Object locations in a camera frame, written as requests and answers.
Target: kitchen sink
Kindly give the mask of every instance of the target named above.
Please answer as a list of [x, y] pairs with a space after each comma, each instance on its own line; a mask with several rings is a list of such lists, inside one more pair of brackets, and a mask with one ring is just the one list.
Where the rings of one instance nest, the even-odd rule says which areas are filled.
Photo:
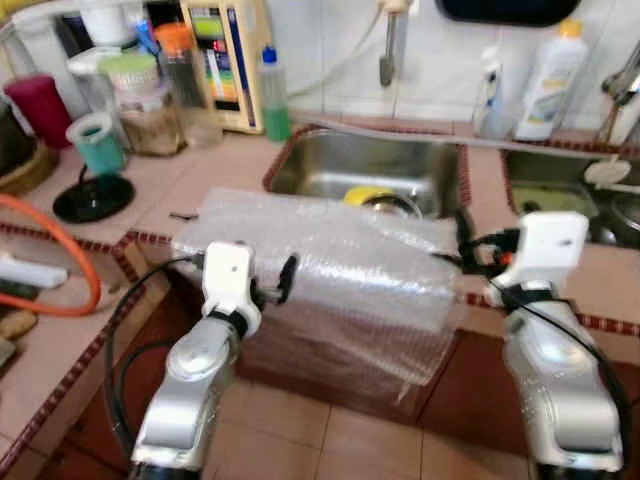
[[[511, 187], [511, 205], [518, 214], [528, 211], [574, 210], [589, 218], [589, 240], [594, 243], [640, 247], [616, 238], [611, 202], [616, 192], [596, 189], [584, 181], [584, 171], [598, 156], [560, 156], [541, 153], [503, 152], [505, 172]], [[623, 180], [640, 185], [640, 163], [632, 162]]]
[[386, 187], [414, 201], [425, 217], [458, 208], [458, 147], [385, 140], [314, 129], [293, 140], [267, 190], [341, 200], [357, 186]]

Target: orange hose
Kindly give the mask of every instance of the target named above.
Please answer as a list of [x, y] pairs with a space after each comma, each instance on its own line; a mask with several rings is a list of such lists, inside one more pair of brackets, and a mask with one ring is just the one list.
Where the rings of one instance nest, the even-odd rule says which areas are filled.
[[80, 245], [66, 233], [57, 222], [42, 214], [31, 205], [10, 195], [0, 194], [0, 206], [9, 207], [23, 215], [33, 218], [40, 226], [44, 227], [53, 238], [71, 254], [80, 264], [82, 273], [89, 284], [89, 300], [82, 307], [56, 307], [38, 302], [32, 302], [24, 298], [14, 297], [0, 293], [0, 304], [11, 305], [12, 307], [31, 310], [37, 313], [46, 313], [59, 317], [81, 317], [92, 313], [100, 301], [100, 279], [96, 269], [87, 254], [80, 248]]

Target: black cable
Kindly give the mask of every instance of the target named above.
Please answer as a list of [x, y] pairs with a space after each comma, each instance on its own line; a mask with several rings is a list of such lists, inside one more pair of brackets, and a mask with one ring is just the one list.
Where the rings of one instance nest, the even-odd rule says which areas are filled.
[[165, 339], [165, 340], [156, 340], [154, 342], [149, 342], [145, 345], [134, 350], [131, 354], [129, 354], [125, 359], [122, 367], [120, 367], [120, 372], [118, 373], [118, 380], [115, 384], [115, 401], [118, 405], [118, 408], [122, 412], [123, 418], [125, 420], [125, 424], [129, 426], [129, 418], [127, 415], [127, 408], [124, 401], [124, 384], [127, 378], [127, 372], [133, 363], [140, 358], [144, 353], [147, 353], [149, 350], [155, 350], [158, 348], [171, 348], [173, 344], [176, 343], [176, 339]]
[[111, 318], [109, 318], [108, 325], [110, 328], [107, 329], [107, 338], [105, 340], [104, 345], [104, 361], [105, 361], [105, 376], [104, 376], [104, 399], [107, 407], [107, 414], [109, 416], [109, 421], [111, 422], [111, 429], [120, 444], [120, 447], [123, 453], [128, 457], [131, 456], [131, 452], [133, 451], [133, 445], [135, 439], [131, 434], [131, 430], [126, 423], [126, 419], [124, 418], [124, 413], [121, 408], [117, 404], [114, 386], [113, 386], [113, 343], [114, 343], [114, 335], [115, 330], [117, 328], [116, 322], [120, 318], [122, 313], [122, 309], [129, 303], [131, 297], [140, 289], [140, 287], [146, 282], [150, 277], [155, 275], [156, 273], [164, 270], [169, 265], [178, 263], [178, 262], [196, 262], [198, 259], [198, 255], [188, 256], [188, 257], [179, 257], [173, 258], [171, 260], [167, 260], [155, 267], [151, 268], [147, 273], [145, 273], [142, 277], [140, 277], [136, 282], [129, 287], [129, 290], [124, 294], [124, 296], [120, 299], [118, 304], [116, 305], [115, 310], [111, 314]]
[[613, 367], [607, 360], [605, 354], [595, 345], [590, 345], [589, 343], [582, 340], [578, 335], [572, 332], [569, 328], [565, 327], [555, 319], [546, 315], [545, 313], [531, 308], [526, 305], [522, 299], [520, 299], [517, 295], [514, 295], [509, 290], [503, 288], [502, 286], [496, 284], [493, 280], [489, 279], [489, 283], [496, 288], [501, 295], [507, 297], [510, 301], [515, 302], [518, 305], [518, 308], [522, 308], [526, 312], [534, 315], [541, 320], [544, 320], [549, 325], [555, 327], [560, 330], [562, 333], [570, 337], [576, 343], [578, 343], [582, 348], [584, 348], [591, 356], [593, 356], [598, 362], [598, 366], [600, 367], [600, 372], [604, 377], [605, 384], [609, 393], [611, 394], [611, 398], [613, 399], [613, 403], [616, 405], [616, 409], [618, 410], [618, 418], [620, 421], [620, 438], [622, 441], [622, 460], [623, 460], [623, 468], [626, 468], [631, 463], [631, 425], [632, 425], [632, 417], [631, 417], [631, 407], [629, 405], [629, 400], [627, 399], [627, 395], [618, 380], [618, 377], [613, 370]]

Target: teal cup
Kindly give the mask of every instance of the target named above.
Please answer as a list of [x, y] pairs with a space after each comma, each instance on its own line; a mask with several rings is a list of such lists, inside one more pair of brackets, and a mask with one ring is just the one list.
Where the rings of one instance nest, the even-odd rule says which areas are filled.
[[124, 150], [113, 132], [113, 120], [108, 113], [90, 113], [79, 118], [69, 126], [66, 135], [91, 173], [117, 173], [125, 167]]

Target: bubble wrap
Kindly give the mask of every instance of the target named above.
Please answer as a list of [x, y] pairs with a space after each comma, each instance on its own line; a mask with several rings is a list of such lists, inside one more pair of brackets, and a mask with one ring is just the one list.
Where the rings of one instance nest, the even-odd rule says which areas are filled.
[[368, 390], [379, 378], [385, 401], [429, 382], [462, 313], [458, 270], [430, 255], [455, 251], [453, 221], [226, 189], [212, 190], [199, 214], [174, 238], [175, 256], [243, 241], [256, 252], [263, 286], [277, 284], [288, 256], [299, 256], [289, 301], [267, 307], [243, 348], [245, 363], [336, 388]]

